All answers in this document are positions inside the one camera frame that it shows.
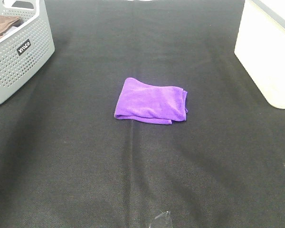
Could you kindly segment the clear tape piece front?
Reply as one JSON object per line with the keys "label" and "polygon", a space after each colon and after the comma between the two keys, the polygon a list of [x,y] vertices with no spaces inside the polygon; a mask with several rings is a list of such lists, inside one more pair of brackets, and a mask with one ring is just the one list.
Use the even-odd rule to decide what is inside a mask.
{"label": "clear tape piece front", "polygon": [[149,228],[172,228],[171,212],[166,211],[156,216]]}

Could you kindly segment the brown folded cloth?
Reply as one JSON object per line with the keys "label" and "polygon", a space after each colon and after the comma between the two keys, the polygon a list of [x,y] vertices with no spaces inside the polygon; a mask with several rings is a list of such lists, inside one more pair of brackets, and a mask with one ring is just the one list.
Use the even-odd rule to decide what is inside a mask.
{"label": "brown folded cloth", "polygon": [[21,23],[19,16],[4,16],[0,15],[0,38],[13,26],[18,26]]}

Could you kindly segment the white plastic bin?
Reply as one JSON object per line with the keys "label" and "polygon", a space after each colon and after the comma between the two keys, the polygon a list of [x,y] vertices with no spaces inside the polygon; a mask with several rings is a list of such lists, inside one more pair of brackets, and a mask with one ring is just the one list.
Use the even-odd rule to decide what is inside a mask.
{"label": "white plastic bin", "polygon": [[234,53],[267,102],[285,109],[285,0],[246,0]]}

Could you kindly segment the purple microfiber towel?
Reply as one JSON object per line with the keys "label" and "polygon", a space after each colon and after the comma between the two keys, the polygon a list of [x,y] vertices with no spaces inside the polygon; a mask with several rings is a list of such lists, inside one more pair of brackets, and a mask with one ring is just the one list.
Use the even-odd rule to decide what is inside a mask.
{"label": "purple microfiber towel", "polygon": [[187,120],[187,91],[177,86],[154,86],[135,78],[125,80],[114,118],[170,125]]}

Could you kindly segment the black table cloth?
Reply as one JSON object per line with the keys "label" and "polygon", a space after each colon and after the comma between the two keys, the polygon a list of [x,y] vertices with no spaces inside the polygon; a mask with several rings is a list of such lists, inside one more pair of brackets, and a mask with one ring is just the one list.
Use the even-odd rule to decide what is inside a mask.
{"label": "black table cloth", "polygon": [[[0,228],[285,228],[285,110],[236,56],[242,0],[48,0],[55,52],[0,106]],[[114,118],[124,82],[187,120]]]}

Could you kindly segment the grey perforated plastic basket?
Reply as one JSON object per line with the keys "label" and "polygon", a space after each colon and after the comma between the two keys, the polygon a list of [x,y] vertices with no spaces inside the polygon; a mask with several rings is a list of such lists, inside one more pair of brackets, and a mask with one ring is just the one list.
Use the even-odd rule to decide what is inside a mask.
{"label": "grey perforated plastic basket", "polygon": [[0,16],[19,16],[22,24],[0,39],[0,104],[18,91],[55,51],[43,0],[0,0]]}

